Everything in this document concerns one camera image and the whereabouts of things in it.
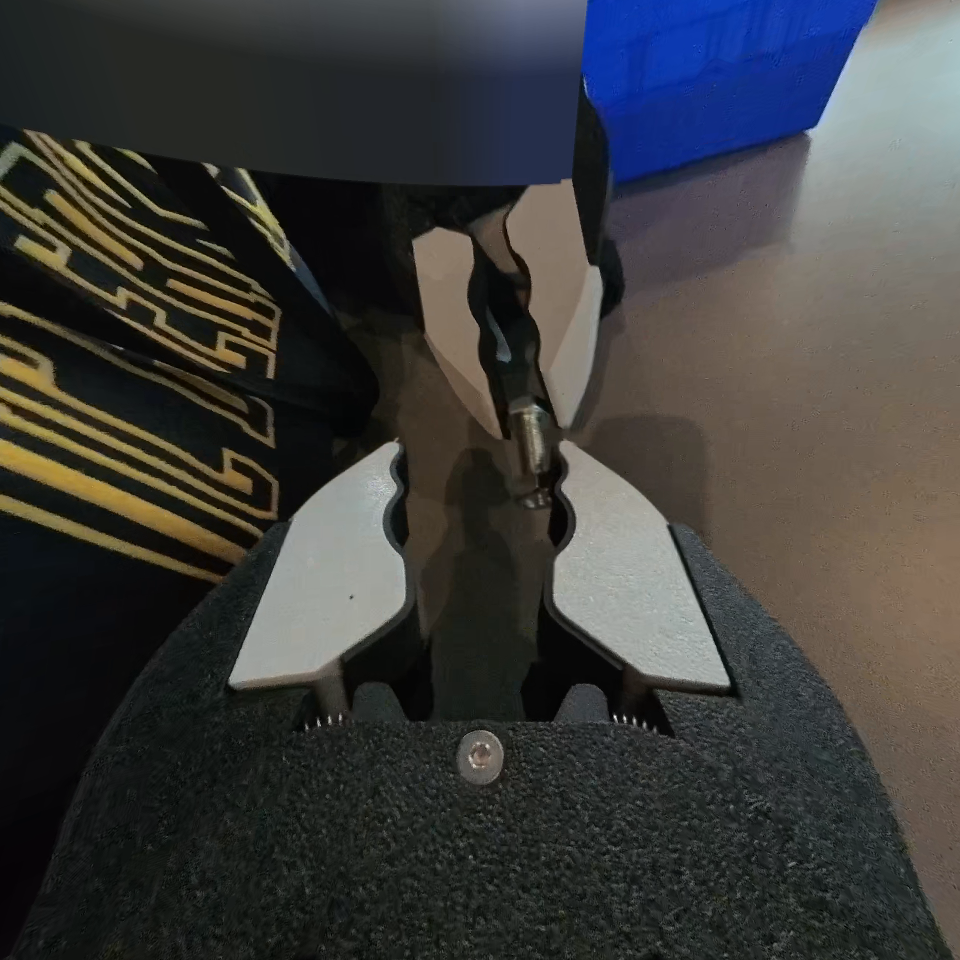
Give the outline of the blue plastic bin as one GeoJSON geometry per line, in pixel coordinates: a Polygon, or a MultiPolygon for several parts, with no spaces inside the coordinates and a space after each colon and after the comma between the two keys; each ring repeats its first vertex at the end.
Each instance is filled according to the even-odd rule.
{"type": "Polygon", "coordinates": [[[582,72],[619,184],[809,131],[875,1],[592,1],[582,72]]]}

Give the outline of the black yellow printed garment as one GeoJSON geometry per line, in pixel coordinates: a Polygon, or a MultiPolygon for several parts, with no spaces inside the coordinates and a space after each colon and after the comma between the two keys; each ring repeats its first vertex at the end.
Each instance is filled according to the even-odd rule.
{"type": "Polygon", "coordinates": [[[2,126],[2,958],[167,638],[377,376],[246,170],[2,126]]]}

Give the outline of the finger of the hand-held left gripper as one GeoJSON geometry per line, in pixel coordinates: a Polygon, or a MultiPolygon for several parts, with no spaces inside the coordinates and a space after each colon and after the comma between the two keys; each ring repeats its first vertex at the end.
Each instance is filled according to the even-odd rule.
{"type": "Polygon", "coordinates": [[[470,302],[473,239],[435,226],[414,239],[413,253],[426,343],[467,413],[501,441],[503,428],[481,358],[481,325],[470,302]]]}
{"type": "Polygon", "coordinates": [[[507,215],[507,242],[530,284],[537,368],[555,421],[570,430],[589,387],[604,284],[591,263],[571,183],[527,187],[507,215]]]}

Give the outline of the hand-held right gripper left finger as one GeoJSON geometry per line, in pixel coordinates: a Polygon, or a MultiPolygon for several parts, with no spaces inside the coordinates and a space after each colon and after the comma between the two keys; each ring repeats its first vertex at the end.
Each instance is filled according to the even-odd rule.
{"type": "Polygon", "coordinates": [[[306,689],[349,714],[356,662],[412,612],[405,458],[389,440],[294,513],[228,676],[238,693],[306,689]]]}

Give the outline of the steel hex bolt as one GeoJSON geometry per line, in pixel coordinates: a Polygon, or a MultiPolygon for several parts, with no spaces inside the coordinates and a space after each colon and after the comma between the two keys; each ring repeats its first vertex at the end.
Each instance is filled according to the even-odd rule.
{"type": "Polygon", "coordinates": [[[545,489],[554,466],[553,414],[544,400],[527,394],[510,403],[508,424],[523,477],[534,489],[545,489]]]}

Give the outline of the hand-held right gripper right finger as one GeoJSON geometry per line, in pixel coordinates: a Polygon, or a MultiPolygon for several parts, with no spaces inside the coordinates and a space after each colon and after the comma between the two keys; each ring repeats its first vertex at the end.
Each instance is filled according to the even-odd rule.
{"type": "Polygon", "coordinates": [[[726,697],[734,681],[671,524],[569,439],[557,450],[546,568],[546,696],[579,685],[632,713],[654,691],[726,697]]]}

